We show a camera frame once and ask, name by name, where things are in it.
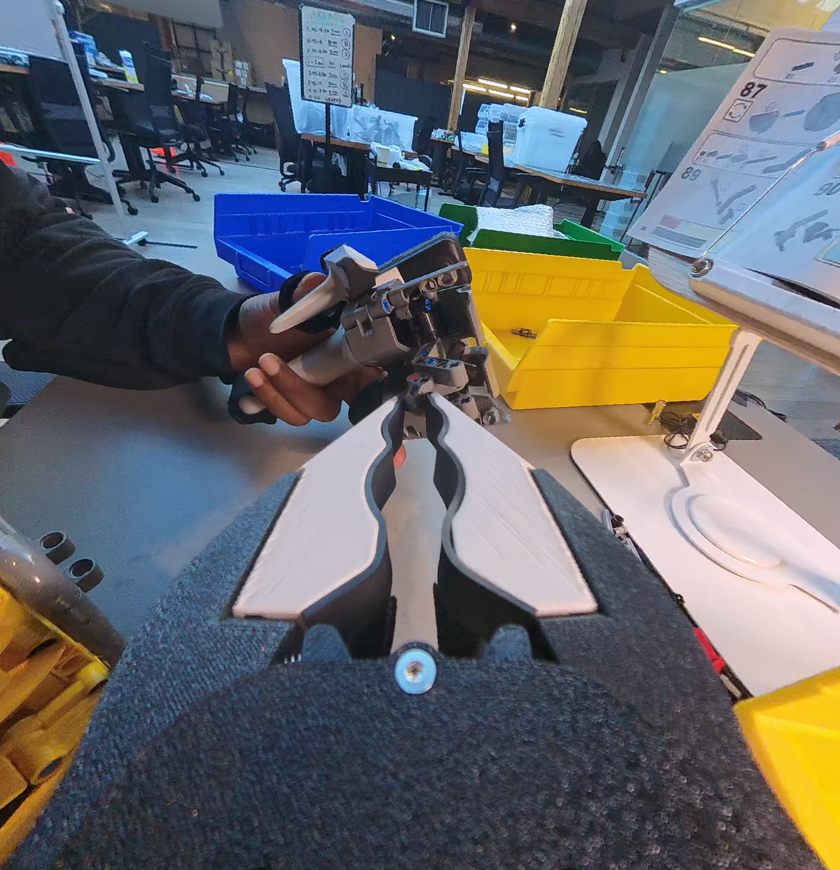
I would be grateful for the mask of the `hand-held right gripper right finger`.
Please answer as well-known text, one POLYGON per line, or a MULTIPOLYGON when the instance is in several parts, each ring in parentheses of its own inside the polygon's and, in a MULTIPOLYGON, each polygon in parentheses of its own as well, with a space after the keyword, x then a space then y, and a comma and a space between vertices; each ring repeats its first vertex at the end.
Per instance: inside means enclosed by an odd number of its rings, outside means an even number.
POLYGON ((441 396, 427 404, 444 553, 458 575, 535 619, 594 614, 598 603, 534 467, 441 396))

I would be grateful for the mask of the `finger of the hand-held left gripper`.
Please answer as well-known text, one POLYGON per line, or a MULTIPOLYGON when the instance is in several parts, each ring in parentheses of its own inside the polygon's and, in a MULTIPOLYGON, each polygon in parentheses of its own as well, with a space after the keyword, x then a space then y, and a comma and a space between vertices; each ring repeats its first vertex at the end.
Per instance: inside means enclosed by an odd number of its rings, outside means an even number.
POLYGON ((471 283, 471 268, 467 262, 423 271, 417 275, 413 274, 414 271, 416 269, 410 270, 407 264, 382 270, 376 277, 376 290, 406 287, 408 292, 412 292, 412 288, 416 288, 417 292, 442 292, 467 287, 471 283))
POLYGON ((491 352, 487 344, 483 325, 474 301, 473 291, 471 289, 469 289, 469 318, 474 338, 477 340, 477 345, 486 352, 486 359, 483 363, 483 368, 487 390, 491 397, 498 397, 500 395, 500 390, 498 387, 497 376, 494 370, 491 352))

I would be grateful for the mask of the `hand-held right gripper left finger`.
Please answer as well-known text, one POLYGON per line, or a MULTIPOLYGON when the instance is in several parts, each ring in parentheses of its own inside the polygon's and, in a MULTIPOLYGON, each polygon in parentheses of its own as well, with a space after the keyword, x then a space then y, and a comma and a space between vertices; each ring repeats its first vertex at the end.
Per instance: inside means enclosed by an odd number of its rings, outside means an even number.
POLYGON ((404 410, 386 400, 306 462, 232 604, 236 618, 371 622, 391 595, 382 507, 404 410))

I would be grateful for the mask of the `grey Lego engine assembly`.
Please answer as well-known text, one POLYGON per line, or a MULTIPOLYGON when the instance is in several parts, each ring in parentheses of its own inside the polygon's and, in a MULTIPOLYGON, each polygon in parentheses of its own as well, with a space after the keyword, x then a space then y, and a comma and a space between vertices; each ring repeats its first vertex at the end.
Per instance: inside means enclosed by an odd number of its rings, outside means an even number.
POLYGON ((482 426, 510 421, 487 390, 486 352, 471 328, 469 289, 471 283, 442 292, 374 290, 362 304, 345 310, 348 350, 358 363, 384 372, 371 397, 359 398, 351 407, 353 423, 395 397, 404 409, 404 438, 424 439, 426 405, 434 394, 482 426))

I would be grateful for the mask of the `yellow toy robot body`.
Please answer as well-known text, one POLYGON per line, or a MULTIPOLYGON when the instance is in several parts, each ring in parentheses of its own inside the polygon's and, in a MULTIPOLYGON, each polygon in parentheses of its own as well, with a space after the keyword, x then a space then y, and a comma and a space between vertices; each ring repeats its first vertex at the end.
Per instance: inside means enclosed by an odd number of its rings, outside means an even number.
POLYGON ((123 636, 88 598, 96 561, 0 515, 0 867, 64 777, 123 636))

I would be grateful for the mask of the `person's left forearm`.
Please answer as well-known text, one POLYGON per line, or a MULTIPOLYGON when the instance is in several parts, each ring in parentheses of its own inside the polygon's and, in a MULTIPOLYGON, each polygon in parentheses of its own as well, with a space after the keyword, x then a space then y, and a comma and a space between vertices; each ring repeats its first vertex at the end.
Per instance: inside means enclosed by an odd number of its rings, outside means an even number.
POLYGON ((0 341, 17 371, 138 391, 226 379, 248 298, 132 251, 0 158, 0 341))

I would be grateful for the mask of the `grey desk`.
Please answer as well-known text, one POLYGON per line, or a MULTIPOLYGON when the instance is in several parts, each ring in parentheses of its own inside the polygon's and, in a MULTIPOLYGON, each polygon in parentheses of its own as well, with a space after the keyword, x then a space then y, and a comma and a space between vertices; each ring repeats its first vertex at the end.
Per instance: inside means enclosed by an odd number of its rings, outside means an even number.
MULTIPOLYGON (((732 415, 761 440, 734 441, 727 454, 840 549, 840 461, 812 438, 835 437, 830 424, 797 420, 791 403, 772 397, 760 382, 795 376, 809 365, 767 343, 747 373, 745 389, 787 422, 749 402, 732 415)), ((62 531, 83 557, 99 563, 105 580, 91 599, 127 638, 143 625, 172 579, 194 560, 271 484, 293 473, 348 427, 336 422, 294 429, 238 425, 226 414, 219 380, 166 391, 112 390, 59 377, 0 430, 0 513, 30 538, 62 531)), ((641 406, 600 406, 511 411, 511 422, 491 432, 535 468, 549 472, 599 517, 602 503, 570 457, 577 440, 646 436, 641 406)), ((436 453, 426 441, 409 441, 407 464, 383 510, 391 536, 396 623, 391 648, 420 640, 437 647, 432 586, 444 518, 432 475, 436 453)), ((733 637, 747 618, 723 613, 725 596, 702 601, 695 619, 753 693, 772 691, 840 664, 840 616, 797 590, 777 603, 818 611, 782 614, 783 628, 763 631, 769 652, 733 637)))

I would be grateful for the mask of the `person's left hand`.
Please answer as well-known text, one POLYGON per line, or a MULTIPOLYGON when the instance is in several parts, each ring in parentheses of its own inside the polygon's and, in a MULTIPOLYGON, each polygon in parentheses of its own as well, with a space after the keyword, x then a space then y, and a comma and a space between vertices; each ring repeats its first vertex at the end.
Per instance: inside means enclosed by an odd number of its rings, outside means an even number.
POLYGON ((276 295, 245 300, 228 334, 227 350, 234 372, 243 376, 254 400, 287 425, 335 420, 342 404, 381 379, 373 367, 348 372, 326 386, 315 386, 292 371, 289 363, 324 343, 333 330, 308 333, 299 329, 275 334, 270 325, 280 315, 276 295))

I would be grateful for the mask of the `green plastic bin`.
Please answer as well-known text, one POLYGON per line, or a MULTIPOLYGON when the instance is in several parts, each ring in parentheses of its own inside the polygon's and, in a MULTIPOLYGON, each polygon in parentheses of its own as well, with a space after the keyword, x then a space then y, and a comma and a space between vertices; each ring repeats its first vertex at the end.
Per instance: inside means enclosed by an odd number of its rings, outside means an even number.
POLYGON ((453 223, 460 223, 462 229, 459 232, 459 242, 463 248, 472 246, 474 236, 478 231, 478 208, 460 202, 447 202, 439 206, 438 216, 453 223))
POLYGON ((625 245, 568 219, 553 224, 554 235, 479 229, 469 243, 473 248, 538 255, 567 256, 605 261, 619 260, 625 245))

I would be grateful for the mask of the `white storage box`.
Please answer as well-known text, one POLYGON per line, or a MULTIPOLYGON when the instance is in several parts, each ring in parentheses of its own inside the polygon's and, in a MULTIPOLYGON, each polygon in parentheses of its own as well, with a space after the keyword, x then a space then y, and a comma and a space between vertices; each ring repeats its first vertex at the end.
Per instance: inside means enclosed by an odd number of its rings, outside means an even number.
POLYGON ((517 123, 513 164, 564 175, 586 126, 579 114, 531 106, 517 123))

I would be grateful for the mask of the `red and black toy pieces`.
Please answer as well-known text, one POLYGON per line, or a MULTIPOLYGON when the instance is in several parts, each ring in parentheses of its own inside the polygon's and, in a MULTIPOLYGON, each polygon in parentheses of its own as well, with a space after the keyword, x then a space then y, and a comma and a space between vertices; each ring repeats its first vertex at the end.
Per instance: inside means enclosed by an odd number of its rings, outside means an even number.
POLYGON ((693 625, 693 632, 695 633, 699 645, 709 658, 715 672, 720 675, 723 674, 728 668, 728 665, 718 649, 712 644, 706 633, 699 626, 693 625))

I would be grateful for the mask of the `printed sign board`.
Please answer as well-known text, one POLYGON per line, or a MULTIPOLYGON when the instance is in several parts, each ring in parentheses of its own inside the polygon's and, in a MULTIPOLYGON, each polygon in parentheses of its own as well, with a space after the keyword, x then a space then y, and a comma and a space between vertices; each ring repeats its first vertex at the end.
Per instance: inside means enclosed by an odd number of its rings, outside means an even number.
POLYGON ((354 103, 356 20, 328 7, 299 7, 300 87, 303 101, 324 105, 324 146, 332 146, 331 111, 354 103))

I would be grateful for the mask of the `instruction booklet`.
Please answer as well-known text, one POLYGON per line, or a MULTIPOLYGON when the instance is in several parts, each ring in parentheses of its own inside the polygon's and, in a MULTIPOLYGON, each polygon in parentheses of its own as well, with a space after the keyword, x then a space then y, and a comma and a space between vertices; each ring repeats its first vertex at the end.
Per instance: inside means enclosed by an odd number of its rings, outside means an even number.
POLYGON ((840 29, 772 31, 632 237, 840 306, 840 29))

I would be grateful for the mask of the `whiteboard on stand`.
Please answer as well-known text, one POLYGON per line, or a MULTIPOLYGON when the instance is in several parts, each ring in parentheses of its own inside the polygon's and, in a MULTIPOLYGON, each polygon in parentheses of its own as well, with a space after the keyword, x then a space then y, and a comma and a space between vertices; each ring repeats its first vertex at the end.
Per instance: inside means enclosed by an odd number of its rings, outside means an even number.
POLYGON ((126 202, 121 198, 116 179, 109 160, 109 148, 103 140, 97 115, 92 107, 86 79, 82 73, 74 44, 66 27, 64 8, 60 2, 52 1, 0 1, 0 50, 23 54, 27 64, 9 65, 7 71, 29 76, 29 56, 55 59, 68 65, 74 79, 82 108, 87 118, 88 128, 95 140, 98 160, 48 150, 32 149, 15 145, 1 145, 2 149, 12 150, 21 156, 41 158, 44 161, 74 162, 83 166, 99 165, 103 180, 108 186, 112 206, 117 215, 119 236, 124 245, 143 246, 147 244, 148 234, 142 230, 134 231, 126 221, 126 202))

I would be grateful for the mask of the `black drawstring pouch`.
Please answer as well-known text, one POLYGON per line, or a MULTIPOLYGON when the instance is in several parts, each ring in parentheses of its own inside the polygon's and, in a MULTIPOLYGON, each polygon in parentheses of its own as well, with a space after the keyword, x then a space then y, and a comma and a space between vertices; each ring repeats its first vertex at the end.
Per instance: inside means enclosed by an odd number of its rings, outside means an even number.
MULTIPOLYGON (((671 402, 660 412, 657 422, 665 431, 665 444, 684 451, 697 426, 704 400, 671 402)), ((710 435, 714 450, 724 451, 732 441, 759 441, 762 436, 749 425, 726 411, 717 428, 710 435)))

